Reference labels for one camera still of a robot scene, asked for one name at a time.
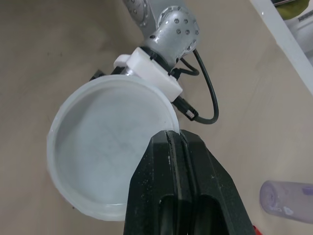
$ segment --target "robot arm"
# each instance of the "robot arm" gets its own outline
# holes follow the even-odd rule
[[[199,40],[194,15],[181,0],[123,0],[145,38],[142,46],[157,53],[172,69]]]

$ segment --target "wire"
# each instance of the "wire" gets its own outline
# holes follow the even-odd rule
[[[219,118],[219,114],[220,114],[220,111],[219,111],[219,106],[218,106],[218,103],[217,103],[217,99],[216,99],[216,95],[215,95],[215,91],[214,91],[214,88],[213,88],[213,85],[212,85],[212,82],[211,82],[211,79],[209,77],[209,74],[207,73],[206,71],[206,68],[204,66],[204,63],[198,53],[198,51],[195,49],[193,51],[195,57],[196,57],[196,60],[197,62],[199,63],[199,66],[201,68],[201,71],[204,75],[204,78],[205,78],[205,81],[207,83],[207,86],[209,87],[209,90],[210,90],[210,94],[211,94],[211,99],[212,99],[212,103],[213,103],[213,110],[214,110],[214,115],[212,117],[212,119],[206,119],[206,118],[202,118],[202,117],[196,117],[195,118],[195,121],[196,122],[199,122],[199,123],[202,123],[202,124],[213,124],[214,122],[217,121],[217,119]]]
[[[180,60],[183,62],[184,65],[186,65],[188,67],[188,69],[191,70],[191,71],[189,71],[189,70],[185,70],[185,69],[179,69],[179,71],[181,73],[185,73],[185,74],[188,74],[191,76],[198,76],[200,74],[199,71],[195,67],[190,65],[184,58],[181,58]]]

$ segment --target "plastic lid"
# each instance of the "plastic lid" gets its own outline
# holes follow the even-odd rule
[[[76,209],[125,219],[130,179],[150,138],[179,133],[175,111],[156,87],[125,75],[97,78],[61,106],[47,138],[51,178]]]

